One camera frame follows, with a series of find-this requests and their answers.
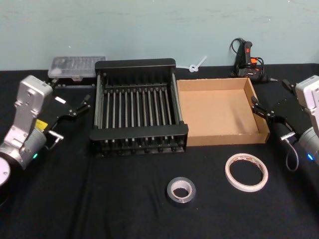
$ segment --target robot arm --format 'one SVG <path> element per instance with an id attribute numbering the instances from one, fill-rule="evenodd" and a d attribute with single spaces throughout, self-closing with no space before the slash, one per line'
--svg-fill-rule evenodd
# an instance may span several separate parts
<path id="1" fill-rule="evenodd" d="M 267 111 L 256 98 L 252 98 L 253 113 L 268 123 L 282 123 L 291 133 L 282 140 L 295 136 L 310 160 L 319 164 L 319 76 L 312 76 L 296 85 L 283 82 L 296 97 L 278 102 Z"/>
<path id="2" fill-rule="evenodd" d="M 0 146 L 0 156 L 6 160 L 16 160 L 23 169 L 46 143 L 44 134 L 35 128 L 35 121 L 46 106 L 53 89 L 35 78 L 28 76 L 20 82 L 13 125 Z"/>
<path id="3" fill-rule="evenodd" d="M 74 120 L 88 111 L 86 96 L 80 107 L 74 109 L 68 103 L 52 96 L 53 88 L 43 81 L 28 76 L 20 82 L 14 122 L 0 144 L 0 205 L 6 200 L 12 172 L 25 170 L 51 135 L 56 143 L 63 136 L 53 129 L 60 120 Z"/>

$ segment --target yellow label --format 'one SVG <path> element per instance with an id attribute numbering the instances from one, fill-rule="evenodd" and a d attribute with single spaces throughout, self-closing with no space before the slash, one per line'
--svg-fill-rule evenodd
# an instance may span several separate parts
<path id="1" fill-rule="evenodd" d="M 46 122 L 38 119 L 36 120 L 35 127 L 37 127 L 39 130 L 44 131 L 47 126 L 48 124 Z"/>

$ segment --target cardboard box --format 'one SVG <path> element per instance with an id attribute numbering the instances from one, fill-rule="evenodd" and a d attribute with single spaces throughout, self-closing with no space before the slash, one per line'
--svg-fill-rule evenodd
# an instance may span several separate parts
<path id="1" fill-rule="evenodd" d="M 248 78 L 177 81 L 187 146 L 265 143 L 266 121 L 251 111 L 256 96 Z"/>

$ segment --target silver duct tape roll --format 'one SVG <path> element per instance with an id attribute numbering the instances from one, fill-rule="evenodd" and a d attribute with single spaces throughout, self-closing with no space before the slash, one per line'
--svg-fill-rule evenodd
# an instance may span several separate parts
<path id="1" fill-rule="evenodd" d="M 185 197 L 179 197 L 175 194 L 175 190 L 179 188 L 185 189 L 188 194 Z M 186 206 L 194 200 L 196 188 L 193 182 L 188 178 L 177 177 L 169 182 L 166 193 L 170 202 L 175 206 Z"/>
<path id="2" fill-rule="evenodd" d="M 260 183 L 256 185 L 245 185 L 234 179 L 234 177 L 230 173 L 230 165 L 233 162 L 236 162 L 238 160 L 246 160 L 246 161 L 252 162 L 261 170 L 263 174 L 263 179 L 260 181 Z M 231 185 L 233 185 L 235 188 L 241 191 L 249 192 L 249 193 L 261 190 L 265 186 L 268 180 L 268 170 L 266 168 L 266 165 L 259 158 L 256 158 L 255 156 L 251 154 L 247 154 L 247 153 L 238 153 L 231 156 L 227 160 L 225 165 L 225 175 Z"/>

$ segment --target clear plastic box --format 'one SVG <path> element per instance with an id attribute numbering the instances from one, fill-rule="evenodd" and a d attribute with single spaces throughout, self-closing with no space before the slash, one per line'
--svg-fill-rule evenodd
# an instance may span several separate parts
<path id="1" fill-rule="evenodd" d="M 83 77 L 96 77 L 95 63 L 105 61 L 105 56 L 59 56 L 52 61 L 49 78 L 72 78 L 82 81 Z"/>

